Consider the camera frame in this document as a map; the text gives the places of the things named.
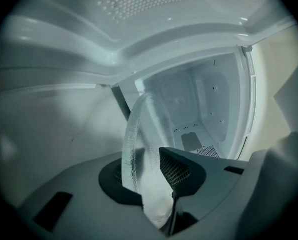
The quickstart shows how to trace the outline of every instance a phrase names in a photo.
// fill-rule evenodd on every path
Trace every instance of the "vent grille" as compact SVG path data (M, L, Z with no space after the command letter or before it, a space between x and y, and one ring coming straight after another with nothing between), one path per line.
M174 188L191 174L191 170L187 166L165 154L160 154L160 170L171 188Z
M199 155L209 156L209 157L214 157L214 158L219 157L218 153L216 152L216 150L214 149L213 146L198 149L198 150L196 150L196 153Z
M114 169L114 178L119 184L122 185L121 164Z

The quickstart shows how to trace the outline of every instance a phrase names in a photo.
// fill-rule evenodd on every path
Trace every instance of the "gray plastic housing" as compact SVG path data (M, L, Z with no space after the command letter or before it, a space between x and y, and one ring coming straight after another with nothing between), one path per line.
M276 220L298 193L298 133L267 152L252 154L249 162L172 151L202 165L207 176L194 195L181 197L176 204L178 210L198 221L170 239L254 236ZM120 205L100 188L99 172L120 157L121 153L116 153L68 168L35 191L19 208L19 214L31 221L56 192L65 191L73 198L55 225L56 238L164 239L141 207ZM239 175L222 171L226 166L245 169Z

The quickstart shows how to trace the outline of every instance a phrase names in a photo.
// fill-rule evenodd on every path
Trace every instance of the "small vent opening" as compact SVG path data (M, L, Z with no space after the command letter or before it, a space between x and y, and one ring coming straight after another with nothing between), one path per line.
M114 169L114 178L119 184L122 185L121 164Z
M203 155L203 156L209 156L209 157L214 157L214 158L218 158L219 157L218 153L216 152L216 150L214 149L213 146L209 146L209 147L206 147L206 148L198 149L198 150L196 150L196 152L199 155Z
M174 188L191 174L191 170L187 166L165 154L160 154L160 170L171 188Z

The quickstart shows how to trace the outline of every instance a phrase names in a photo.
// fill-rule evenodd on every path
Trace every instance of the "black mesh grille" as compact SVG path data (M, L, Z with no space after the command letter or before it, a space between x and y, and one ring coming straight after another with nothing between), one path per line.
M191 170L187 166L163 153L160 154L160 170L171 188L174 188L191 174Z
M114 178L119 184L122 185L121 164L114 169Z

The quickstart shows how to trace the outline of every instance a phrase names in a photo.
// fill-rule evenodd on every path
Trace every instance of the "black slot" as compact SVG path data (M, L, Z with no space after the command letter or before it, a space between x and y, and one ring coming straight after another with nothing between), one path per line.
M65 207L72 198L72 194L57 192L53 198L33 218L33 221L45 230L52 232Z
M224 168L224 170L228 172L232 172L234 174L240 174L240 175L244 172L244 169L233 167L233 166L227 166Z
M172 235L187 229L189 226L193 225L196 222L197 219L187 212L184 212L182 214L177 213Z
M118 102L118 105L124 115L124 118L128 121L131 111L129 109L127 102L125 101L125 98L123 96L123 93L122 93L120 87L119 86L112 87L111 90L112 90L112 93L113 93L116 101Z

